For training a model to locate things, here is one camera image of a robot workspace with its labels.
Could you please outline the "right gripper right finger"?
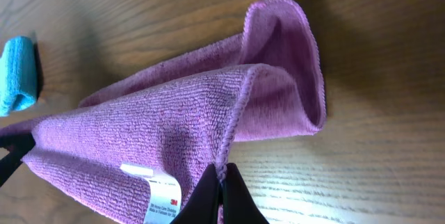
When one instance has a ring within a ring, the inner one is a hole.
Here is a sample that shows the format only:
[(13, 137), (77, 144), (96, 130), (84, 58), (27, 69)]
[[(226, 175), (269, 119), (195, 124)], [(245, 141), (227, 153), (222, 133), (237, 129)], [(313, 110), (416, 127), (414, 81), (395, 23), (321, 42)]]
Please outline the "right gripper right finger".
[(259, 211), (235, 163), (227, 164), (222, 181), (224, 224), (268, 224)]

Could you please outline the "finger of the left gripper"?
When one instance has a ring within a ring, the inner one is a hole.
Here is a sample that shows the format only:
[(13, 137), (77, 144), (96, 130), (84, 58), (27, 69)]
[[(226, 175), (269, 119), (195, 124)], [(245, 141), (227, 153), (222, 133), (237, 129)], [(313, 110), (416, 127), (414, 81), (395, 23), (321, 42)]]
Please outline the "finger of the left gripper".
[(22, 158), (34, 148), (35, 140), (31, 133), (1, 137), (1, 148), (8, 154), (1, 159), (1, 186), (21, 166)]

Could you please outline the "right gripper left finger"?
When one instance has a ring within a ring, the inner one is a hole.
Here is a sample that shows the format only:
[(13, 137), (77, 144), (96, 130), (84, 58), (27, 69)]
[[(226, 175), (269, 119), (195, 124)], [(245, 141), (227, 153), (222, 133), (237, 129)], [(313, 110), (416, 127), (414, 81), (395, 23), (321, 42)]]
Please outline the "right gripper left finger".
[(189, 201), (171, 224), (216, 224), (220, 182), (213, 164), (207, 166)]

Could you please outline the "purple microfiber cloth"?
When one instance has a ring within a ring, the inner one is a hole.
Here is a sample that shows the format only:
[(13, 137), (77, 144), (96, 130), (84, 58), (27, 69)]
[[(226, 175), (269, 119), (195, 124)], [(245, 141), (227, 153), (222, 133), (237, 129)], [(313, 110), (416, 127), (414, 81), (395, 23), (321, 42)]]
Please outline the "purple microfiber cloth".
[(153, 65), (73, 111), (4, 127), (32, 135), (37, 176), (119, 223), (142, 223), (151, 189), (123, 163), (172, 175), (188, 200), (209, 165), (225, 176), (235, 141), (312, 135), (326, 118), (318, 47), (293, 0), (252, 4), (243, 32)]

